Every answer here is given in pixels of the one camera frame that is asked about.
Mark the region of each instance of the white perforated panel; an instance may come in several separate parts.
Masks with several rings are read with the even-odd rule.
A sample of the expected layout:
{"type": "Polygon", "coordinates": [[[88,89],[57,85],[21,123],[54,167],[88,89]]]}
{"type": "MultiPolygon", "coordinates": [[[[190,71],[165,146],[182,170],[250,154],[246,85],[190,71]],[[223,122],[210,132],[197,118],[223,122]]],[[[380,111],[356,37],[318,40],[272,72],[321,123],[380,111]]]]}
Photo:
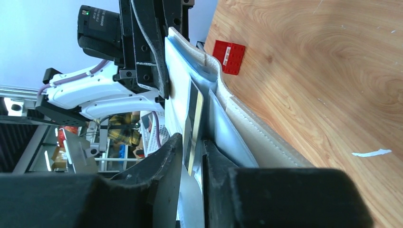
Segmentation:
{"type": "MultiPolygon", "coordinates": [[[[169,139],[169,133],[166,130],[165,127],[165,115],[164,112],[157,112],[158,120],[160,122],[160,141],[161,145],[166,143],[166,141],[169,139]]],[[[141,123],[141,134],[143,136],[143,144],[144,144],[144,154],[147,157],[151,153],[154,153],[155,151],[158,150],[158,144],[157,144],[157,138],[156,138],[156,124],[155,121],[153,120],[153,126],[151,129],[151,132],[149,133],[147,129],[144,128],[143,123],[141,123]]]]}

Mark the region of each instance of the red object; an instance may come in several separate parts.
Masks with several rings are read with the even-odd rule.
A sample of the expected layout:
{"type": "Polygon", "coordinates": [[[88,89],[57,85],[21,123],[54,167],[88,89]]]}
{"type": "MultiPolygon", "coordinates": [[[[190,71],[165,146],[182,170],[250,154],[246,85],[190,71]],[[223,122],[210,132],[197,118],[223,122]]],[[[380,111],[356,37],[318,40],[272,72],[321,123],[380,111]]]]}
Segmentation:
{"type": "Polygon", "coordinates": [[[222,66],[222,71],[230,75],[238,75],[243,55],[245,54],[245,46],[215,41],[213,56],[216,57],[222,66]]]}
{"type": "Polygon", "coordinates": [[[78,127],[71,127],[71,126],[59,127],[59,129],[58,129],[58,145],[61,148],[64,148],[63,141],[66,139],[66,136],[63,133],[63,129],[65,129],[66,131],[72,132],[74,134],[78,134],[78,127]]]}

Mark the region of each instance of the yellow plaid object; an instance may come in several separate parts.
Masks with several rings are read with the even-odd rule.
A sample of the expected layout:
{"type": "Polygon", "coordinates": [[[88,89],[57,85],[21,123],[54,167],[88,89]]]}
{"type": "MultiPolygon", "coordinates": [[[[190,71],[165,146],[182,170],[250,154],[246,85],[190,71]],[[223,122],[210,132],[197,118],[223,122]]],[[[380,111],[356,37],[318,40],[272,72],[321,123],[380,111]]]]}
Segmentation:
{"type": "MultiPolygon", "coordinates": [[[[124,115],[114,115],[109,119],[110,126],[135,124],[140,120],[140,115],[127,113],[124,115]]],[[[140,143],[141,134],[134,129],[111,129],[108,131],[108,138],[115,142],[122,142],[125,145],[137,146],[140,143]]]]}

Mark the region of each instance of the wooden table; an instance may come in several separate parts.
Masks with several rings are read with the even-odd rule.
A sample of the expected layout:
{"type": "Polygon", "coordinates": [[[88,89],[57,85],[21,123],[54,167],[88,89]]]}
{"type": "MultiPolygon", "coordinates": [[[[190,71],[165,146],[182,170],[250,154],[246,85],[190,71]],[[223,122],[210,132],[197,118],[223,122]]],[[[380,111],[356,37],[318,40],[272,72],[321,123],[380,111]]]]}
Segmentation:
{"type": "Polygon", "coordinates": [[[247,47],[230,90],[317,167],[345,170],[377,226],[403,227],[403,1],[220,0],[247,47]],[[352,153],[389,149],[373,157],[352,153]]]}

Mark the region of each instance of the white wall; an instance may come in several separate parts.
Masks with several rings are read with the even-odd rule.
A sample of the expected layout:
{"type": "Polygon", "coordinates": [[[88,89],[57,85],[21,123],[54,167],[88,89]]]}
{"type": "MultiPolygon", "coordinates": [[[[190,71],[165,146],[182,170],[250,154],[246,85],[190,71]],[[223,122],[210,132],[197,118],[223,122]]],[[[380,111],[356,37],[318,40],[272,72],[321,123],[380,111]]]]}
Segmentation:
{"type": "MultiPolygon", "coordinates": [[[[118,0],[2,0],[0,86],[38,89],[45,70],[63,73],[97,64],[77,44],[81,5],[118,12],[118,0]]],[[[217,0],[196,0],[189,11],[191,42],[205,40],[217,0]]]]}

